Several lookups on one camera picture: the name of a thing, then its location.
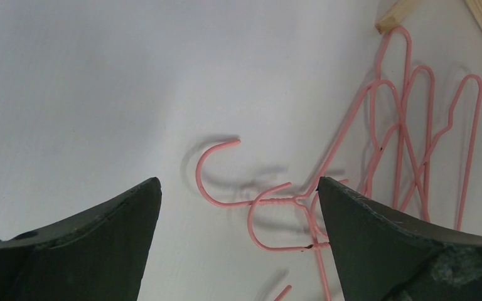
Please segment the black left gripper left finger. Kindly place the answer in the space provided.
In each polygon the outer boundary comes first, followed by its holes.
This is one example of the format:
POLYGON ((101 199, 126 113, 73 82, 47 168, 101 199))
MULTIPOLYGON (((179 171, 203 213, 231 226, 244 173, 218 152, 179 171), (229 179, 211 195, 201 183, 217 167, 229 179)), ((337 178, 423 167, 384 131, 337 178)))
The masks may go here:
POLYGON ((136 300, 162 192, 152 177, 90 209, 0 240, 0 300, 136 300))

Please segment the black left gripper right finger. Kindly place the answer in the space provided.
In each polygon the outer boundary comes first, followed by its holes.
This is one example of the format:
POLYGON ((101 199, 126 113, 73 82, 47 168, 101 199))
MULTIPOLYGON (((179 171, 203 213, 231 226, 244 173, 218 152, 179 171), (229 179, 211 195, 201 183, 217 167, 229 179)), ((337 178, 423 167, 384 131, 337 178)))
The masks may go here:
POLYGON ((346 300, 482 300, 482 236, 417 219, 322 177, 318 196, 346 300))

